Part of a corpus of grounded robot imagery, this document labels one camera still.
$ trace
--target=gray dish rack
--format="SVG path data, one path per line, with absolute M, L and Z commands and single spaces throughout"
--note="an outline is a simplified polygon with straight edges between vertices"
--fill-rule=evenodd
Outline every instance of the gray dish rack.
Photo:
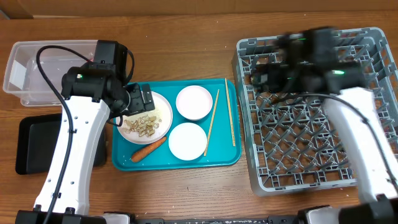
M 279 103 L 268 107 L 278 94 L 258 94 L 250 85 L 249 75 L 256 64 L 281 61 L 273 47 L 277 38 L 240 40 L 232 61 L 253 192 L 266 196 L 356 185 L 338 133 L 319 100 L 312 98 L 294 106 Z M 392 87 L 397 84 L 398 71 L 386 36 L 379 28 L 372 27 L 338 30 L 334 39 L 340 60 L 361 62 L 386 137 L 398 157 L 394 128 L 398 126 L 398 94 Z

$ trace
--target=wood grain surface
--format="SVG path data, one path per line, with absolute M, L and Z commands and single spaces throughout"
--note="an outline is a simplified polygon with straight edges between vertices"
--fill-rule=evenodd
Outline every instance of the wood grain surface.
M 0 6 L 1 1 L 13 3 L 4 6 L 12 15 L 16 12 L 20 13 L 23 9 L 34 18 L 37 16 L 161 16 L 398 9 L 398 2 L 392 0 L 324 0 L 322 2 L 314 0 L 0 0 Z
M 17 41 L 117 40 L 134 52 L 134 81 L 224 77 L 233 81 L 231 59 L 240 39 L 325 25 L 339 29 L 376 26 L 387 35 L 393 55 L 398 55 L 397 23 L 395 11 L 0 21 L 0 80 Z M 19 122 L 26 116 L 59 112 L 56 107 L 23 107 L 18 98 L 0 91 L 0 223 L 14 223 L 18 210 L 32 209 L 47 175 L 16 174 Z M 112 129 L 106 129 L 110 155 Z M 356 205 L 357 194 L 351 187 L 257 197 L 250 188 L 244 152 L 229 167 L 153 172 L 121 172 L 108 156 L 106 165 L 95 168 L 91 176 L 90 214 L 116 210 L 139 218 L 266 217 L 296 214 L 316 205 Z

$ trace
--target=chopsticks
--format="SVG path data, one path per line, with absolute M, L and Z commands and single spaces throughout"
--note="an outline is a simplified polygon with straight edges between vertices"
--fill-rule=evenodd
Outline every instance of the chopsticks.
M 235 147 L 234 124 L 232 123 L 231 103 L 229 102 L 229 91 L 228 91 L 228 84 L 226 82 L 226 78 L 225 78 L 225 90 L 226 90 L 226 101 L 228 103 L 229 124 L 231 125 L 232 145 Z
M 216 101 L 214 102 L 214 110 L 213 110 L 213 115 L 211 115 L 210 129 L 209 129 L 209 133 L 208 133 L 208 135 L 207 135 L 207 145 L 206 145 L 206 149 L 205 149 L 205 154 L 204 154 L 204 156 L 207 155 L 207 148 L 208 148 L 208 146 L 209 146 L 211 128 L 213 127 L 214 114 L 216 114 L 217 101 L 218 101 L 218 94 L 219 94 L 219 93 L 220 93 L 220 90 L 217 91 Z

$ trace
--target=white bowl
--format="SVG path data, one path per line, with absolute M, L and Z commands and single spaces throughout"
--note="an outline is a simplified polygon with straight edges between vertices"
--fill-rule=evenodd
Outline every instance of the white bowl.
M 169 148 L 172 154 L 184 161 L 200 157 L 204 153 L 206 145 L 205 131 L 194 123 L 179 124 L 169 136 Z
M 175 105 L 184 118 L 198 121 L 211 111 L 213 98 L 202 86 L 187 86 L 178 93 Z
M 123 116 L 123 125 L 118 127 L 118 131 L 126 140 L 135 144 L 150 144 L 161 139 L 167 134 L 167 131 L 169 131 L 173 121 L 173 110 L 170 106 L 170 103 L 166 100 L 166 98 L 154 91 L 152 92 L 152 98 L 154 99 L 155 103 L 155 109 L 153 111 L 148 111 L 133 116 Z M 130 132 L 128 134 L 122 131 L 122 128 L 128 128 L 127 124 L 124 122 L 126 119 L 134 122 L 136 119 L 145 115 L 156 116 L 162 119 L 162 122 L 159 123 L 159 127 L 156 129 L 155 134 L 149 137 L 146 135 L 139 137 L 139 133 L 137 132 Z M 116 118 L 116 124 L 118 124 L 119 121 L 120 119 Z

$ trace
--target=black cable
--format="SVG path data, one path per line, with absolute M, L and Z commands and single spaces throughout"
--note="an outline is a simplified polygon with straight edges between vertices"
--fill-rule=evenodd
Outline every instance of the black cable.
M 127 50 L 127 53 L 130 55 L 130 57 L 131 57 L 131 70 L 130 70 L 130 73 L 129 73 L 129 75 L 126 77 L 126 79 L 125 79 L 125 81 L 124 81 L 124 83 L 123 83 L 123 86 L 125 86 L 125 85 L 127 85 L 128 83 L 129 83 L 129 81 L 130 81 L 130 79 L 132 78 L 132 74 L 133 74 L 133 72 L 134 72 L 134 66 L 135 66 L 135 64 L 136 64 L 136 62 L 134 61 L 134 56 L 133 56 L 133 54 L 132 54 L 132 52 L 130 51 L 130 50 Z
M 44 73 L 44 70 L 42 68 L 42 65 L 40 63 L 40 54 L 45 50 L 45 49 L 61 49 L 61 50 L 66 50 L 69 51 L 81 58 L 83 58 L 84 60 L 86 60 L 87 62 L 90 62 L 90 60 L 88 60 L 88 58 L 82 56 L 81 54 L 79 54 L 78 52 L 66 48 L 66 47 L 62 47 L 62 46 L 57 46 L 57 45 L 48 45 L 48 46 L 44 46 L 41 49 L 39 49 L 39 51 L 37 51 L 36 54 L 36 62 L 37 62 L 37 68 L 39 69 L 40 73 L 42 74 L 44 80 L 47 82 L 47 84 L 49 85 L 49 87 L 51 88 L 51 90 L 54 92 L 55 96 L 60 100 L 63 109 L 65 110 L 67 117 L 68 117 L 68 122 L 69 122 L 69 137 L 68 137 L 68 144 L 67 144 L 67 151 L 65 153 L 65 158 L 63 160 L 63 164 L 62 164 L 62 168 L 60 171 L 60 176 L 58 178 L 58 182 L 57 185 L 55 186 L 55 190 L 54 193 L 52 195 L 52 199 L 51 199 L 51 204 L 49 206 L 49 209 L 47 211 L 47 215 L 45 216 L 44 222 L 43 224 L 47 224 L 49 222 L 51 213 L 54 209 L 55 206 L 55 202 L 58 199 L 58 195 L 60 193 L 60 188 L 62 185 L 62 180 L 63 180 L 63 176 L 65 175 L 65 170 L 67 169 L 67 165 L 68 165 L 68 160 L 69 160 L 69 155 L 70 155 L 70 151 L 72 148 L 72 139 L 73 139 L 73 120 L 72 120 L 72 115 L 70 113 L 70 110 L 68 108 L 67 103 L 65 102 L 65 100 L 63 99 L 62 95 L 58 92 L 58 90 L 54 87 L 54 85 L 52 84 L 52 82 L 50 81 L 50 79 L 46 76 L 46 74 Z
M 350 103 L 348 103 L 347 101 L 342 100 L 342 99 L 340 99 L 340 98 L 338 98 L 338 97 L 331 96 L 331 95 L 326 95 L 326 94 L 321 94 L 321 93 L 302 93 L 302 94 L 298 94 L 298 95 L 294 95 L 294 96 L 286 96 L 286 97 L 283 97 L 282 99 L 276 99 L 275 102 L 273 102 L 272 104 L 279 103 L 279 102 L 285 101 L 285 100 L 291 100 L 291 99 L 295 99 L 295 98 L 299 98 L 299 97 L 304 98 L 304 97 L 309 97 L 309 96 L 318 96 L 318 97 L 329 98 L 329 99 L 332 99 L 332 100 L 337 100 L 337 101 L 339 101 L 340 103 L 342 103 L 342 104 L 348 106 L 348 107 L 349 107 L 351 110 L 353 110 L 358 116 L 361 117 L 362 122 L 368 126 L 369 130 L 370 130 L 371 133 L 372 133 L 372 136 L 373 136 L 373 138 L 374 138 L 374 140 L 375 140 L 375 142 L 376 142 L 376 144 L 377 144 L 377 148 L 379 149 L 379 153 L 380 153 L 380 155 L 381 155 L 381 157 L 382 157 L 384 166 L 386 167 L 387 174 L 388 174 L 388 176 L 390 177 L 391 182 L 392 182 L 392 184 L 393 184 L 393 186 L 394 186 L 396 192 L 398 193 L 398 185 L 397 185 L 397 182 L 396 182 L 396 178 L 394 177 L 394 174 L 392 174 L 391 168 L 390 168 L 390 166 L 388 165 L 388 162 L 387 162 L 387 159 L 386 159 L 386 155 L 384 155 L 384 153 L 383 153 L 383 150 L 382 150 L 380 141 L 379 141 L 379 139 L 378 139 L 377 136 L 376 136 L 376 132 L 373 130 L 372 126 L 369 124 L 369 120 L 365 117 L 365 115 L 363 115 L 363 114 L 362 114 L 358 109 L 356 109 L 352 104 L 350 104 Z

